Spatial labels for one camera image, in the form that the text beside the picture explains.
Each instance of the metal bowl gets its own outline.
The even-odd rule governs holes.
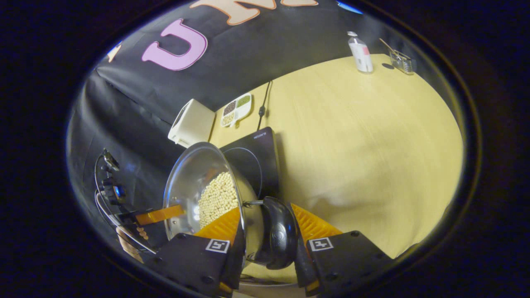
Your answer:
[[[219,174],[229,172],[241,214],[241,226],[245,238],[244,266],[253,260],[263,241],[263,217],[259,206],[243,208],[244,202],[256,201],[256,194],[249,182],[230,166],[223,153],[214,145],[201,142],[190,146],[176,161],[166,183],[163,207],[181,205],[185,215],[164,221],[167,238],[178,233],[194,234],[200,230],[199,200],[202,192]]]

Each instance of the power cord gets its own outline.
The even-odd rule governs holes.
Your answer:
[[[112,218],[110,217],[110,214],[107,214],[105,212],[105,210],[103,209],[103,206],[101,206],[101,203],[100,203],[100,200],[98,200],[98,195],[100,196],[100,199],[101,201],[103,201],[103,204],[105,205],[105,207],[107,208],[107,210],[110,211],[110,208],[109,206],[107,205],[107,202],[105,202],[105,200],[103,199],[103,195],[101,194],[101,190],[100,190],[100,187],[98,185],[98,176],[97,176],[97,172],[98,172],[98,163],[99,163],[99,160],[103,157],[103,154],[100,154],[98,156],[98,159],[96,159],[96,163],[94,165],[94,182],[96,183],[96,191],[94,192],[94,201],[95,201],[95,204],[96,204],[96,208],[98,209],[100,215],[103,217],[103,220],[109,225],[109,227],[112,228],[112,225],[109,223],[109,221],[111,221],[114,225],[116,225],[116,227],[118,227],[125,235],[129,236],[131,239],[133,239],[137,244],[139,244],[141,247],[143,247],[144,249],[148,250],[149,252],[151,253],[154,253],[156,254],[155,251],[153,251],[152,249],[146,247],[145,245],[143,245],[142,243],[140,243],[138,240],[136,240],[134,238],[134,236],[129,233],[129,231],[127,231],[124,227],[122,227],[120,225],[119,222],[114,222],[112,220]],[[118,237],[122,238],[123,240],[125,240],[127,243],[129,243],[132,247],[134,247],[134,245],[132,243],[130,243],[127,239],[123,238],[120,234],[116,233],[118,235]]]
[[[256,131],[260,130],[261,118],[263,117],[263,115],[265,115],[265,100],[267,99],[267,94],[269,94],[270,83],[272,83],[272,81],[269,81],[269,83],[267,84],[267,90],[265,91],[265,97],[263,98],[263,104],[261,105],[260,110],[258,111],[258,115],[260,115],[260,121],[258,122],[258,129],[256,129]]]

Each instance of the wire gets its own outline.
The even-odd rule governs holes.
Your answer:
[[[265,91],[265,97],[263,98],[263,104],[261,105],[260,110],[258,112],[258,115],[260,115],[260,121],[258,122],[258,129],[256,129],[256,131],[260,130],[261,117],[265,115],[265,100],[267,99],[267,94],[269,94],[270,83],[272,83],[272,81],[269,81],[269,83],[267,84],[267,90]]]
[[[101,216],[103,217],[103,220],[105,220],[105,222],[109,225],[109,227],[112,228],[112,225],[108,222],[108,220],[110,220],[114,225],[116,225],[125,235],[129,236],[131,239],[133,239],[136,243],[138,243],[140,246],[142,246],[143,248],[147,249],[148,251],[156,254],[155,251],[153,251],[152,249],[148,248],[147,246],[143,245],[142,243],[140,243],[138,240],[136,240],[133,235],[127,231],[124,227],[122,227],[122,225],[118,222],[117,219],[112,219],[111,215],[107,214],[105,212],[105,210],[103,209],[103,207],[101,206],[101,203],[99,202],[98,200],[98,194],[101,198],[101,200],[103,201],[103,203],[105,204],[105,207],[110,211],[110,208],[109,206],[107,205],[107,203],[105,202],[105,200],[103,199],[103,195],[101,194],[101,190],[99,188],[99,185],[98,185],[98,176],[97,176],[97,169],[98,169],[98,162],[99,160],[101,159],[101,157],[103,157],[102,154],[100,154],[98,156],[98,159],[96,159],[96,163],[94,165],[94,182],[96,183],[96,191],[94,192],[94,200],[95,200],[95,204],[96,204],[96,208],[98,209],[99,213],[101,214]],[[118,235],[118,237],[122,238],[123,240],[125,240],[127,243],[129,243],[131,246],[134,247],[134,245],[132,245],[132,243],[130,243],[127,239],[123,238],[120,234],[116,233]]]
[[[256,277],[248,275],[248,274],[241,274],[240,275],[240,281],[246,282],[248,285],[255,285],[256,283],[260,284],[260,285],[278,285],[278,286],[280,286],[280,285],[294,285],[294,284],[290,284],[290,283],[275,282],[275,281],[271,281],[269,279],[256,278]]]

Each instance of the tabletop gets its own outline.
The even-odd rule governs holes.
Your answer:
[[[460,178],[463,143],[425,80],[385,68],[385,54],[371,57],[372,74],[345,57],[273,80],[261,128],[275,132],[281,199],[342,232],[361,231],[395,258],[440,220]],[[221,127],[218,110],[210,142],[222,147],[256,131],[266,87],[248,91],[251,111],[235,127]],[[251,264],[243,273],[296,282],[294,266]]]

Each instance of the brown beans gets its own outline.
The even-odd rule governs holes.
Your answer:
[[[223,116],[230,113],[231,111],[233,111],[235,109],[235,101],[232,101],[231,103],[229,103],[225,110],[223,111]]]

